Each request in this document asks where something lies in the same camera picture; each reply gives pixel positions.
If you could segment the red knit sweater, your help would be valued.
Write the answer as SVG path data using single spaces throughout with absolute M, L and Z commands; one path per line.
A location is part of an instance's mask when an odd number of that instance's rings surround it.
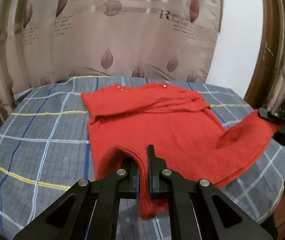
M 280 126 L 252 111 L 224 128 L 198 92 L 164 83 L 138 88 L 113 85 L 82 93 L 89 112 L 89 141 L 96 179 L 133 158 L 139 168 L 139 206 L 143 219 L 167 209 L 149 192 L 147 146 L 185 179 L 208 179 L 224 187 L 262 155 Z

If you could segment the grey plaid bed sheet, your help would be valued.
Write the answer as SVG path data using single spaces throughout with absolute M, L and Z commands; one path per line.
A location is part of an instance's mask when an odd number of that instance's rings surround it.
M 94 180 L 82 92 L 119 84 L 162 82 L 134 77 L 72 77 L 22 92 L 21 103 L 0 128 L 0 235 L 13 239 L 31 220 L 82 178 Z M 165 81 L 195 90 L 225 128 L 252 108 L 228 88 L 200 82 Z M 285 147 L 274 140 L 260 159 L 222 191 L 259 223 L 276 209 L 285 179 Z M 136 200 L 121 200 L 116 239 L 171 239 L 168 213 L 143 220 Z

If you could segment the beige leaf print curtain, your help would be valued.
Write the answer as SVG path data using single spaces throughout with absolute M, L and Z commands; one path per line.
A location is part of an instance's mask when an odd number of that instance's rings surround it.
M 67 77 L 204 82 L 223 0 L 0 0 L 0 126 L 14 94 Z

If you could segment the dark wooden bed frame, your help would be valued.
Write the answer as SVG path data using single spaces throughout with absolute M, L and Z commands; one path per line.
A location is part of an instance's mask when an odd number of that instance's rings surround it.
M 285 97 L 285 0 L 262 0 L 261 46 L 245 100 L 275 109 Z

